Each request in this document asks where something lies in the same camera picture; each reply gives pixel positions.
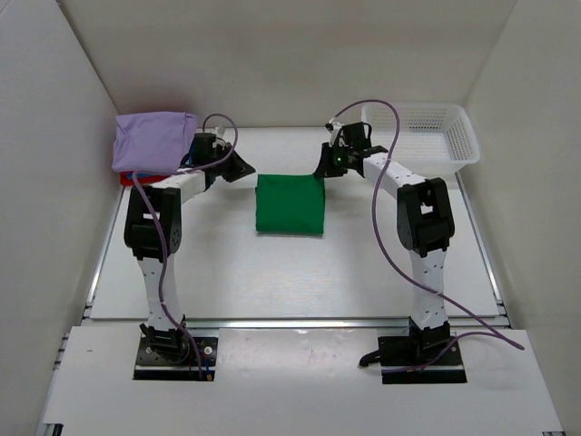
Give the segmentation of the green t-shirt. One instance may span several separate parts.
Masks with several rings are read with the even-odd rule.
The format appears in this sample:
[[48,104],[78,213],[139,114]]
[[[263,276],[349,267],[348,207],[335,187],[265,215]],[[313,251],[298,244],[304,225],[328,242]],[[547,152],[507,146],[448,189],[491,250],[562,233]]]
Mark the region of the green t-shirt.
[[312,174],[259,174],[255,196],[257,233],[323,235],[326,195],[322,179]]

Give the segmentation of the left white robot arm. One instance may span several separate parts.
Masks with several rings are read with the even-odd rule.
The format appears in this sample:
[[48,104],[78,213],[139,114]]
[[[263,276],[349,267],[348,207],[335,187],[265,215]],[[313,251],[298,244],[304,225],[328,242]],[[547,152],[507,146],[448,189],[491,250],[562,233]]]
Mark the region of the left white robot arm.
[[182,206],[218,178],[233,183],[255,173],[218,129],[194,135],[176,172],[160,182],[135,185],[123,231],[144,279],[149,317],[140,326],[152,351],[170,364],[200,353],[186,331],[177,295],[174,257],[182,243]]

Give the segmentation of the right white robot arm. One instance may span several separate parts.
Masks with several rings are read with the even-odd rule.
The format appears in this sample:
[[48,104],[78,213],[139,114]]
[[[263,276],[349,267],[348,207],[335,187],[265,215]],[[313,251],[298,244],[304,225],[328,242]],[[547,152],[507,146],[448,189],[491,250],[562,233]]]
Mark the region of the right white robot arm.
[[428,179],[389,157],[381,146],[356,151],[324,143],[314,176],[341,177],[355,170],[396,201],[396,230],[409,253],[414,286],[409,333],[403,345],[417,363],[428,363],[450,340],[444,303],[444,263],[455,233],[448,188],[441,178]]

